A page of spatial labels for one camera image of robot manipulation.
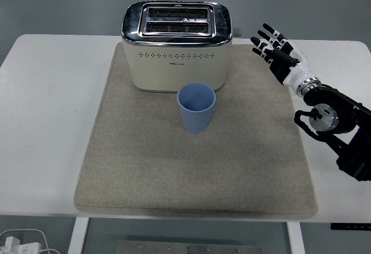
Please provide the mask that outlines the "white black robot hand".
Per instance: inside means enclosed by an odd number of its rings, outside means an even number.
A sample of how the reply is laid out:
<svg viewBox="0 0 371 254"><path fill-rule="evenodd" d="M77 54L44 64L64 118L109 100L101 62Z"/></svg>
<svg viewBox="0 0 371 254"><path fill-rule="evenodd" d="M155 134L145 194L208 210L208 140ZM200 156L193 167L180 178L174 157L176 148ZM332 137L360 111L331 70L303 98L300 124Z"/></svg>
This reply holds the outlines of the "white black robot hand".
<svg viewBox="0 0 371 254"><path fill-rule="evenodd" d="M302 51L281 32L264 23L259 37L251 37L252 51L260 56L282 85L301 92L305 84L316 80Z"/></svg>

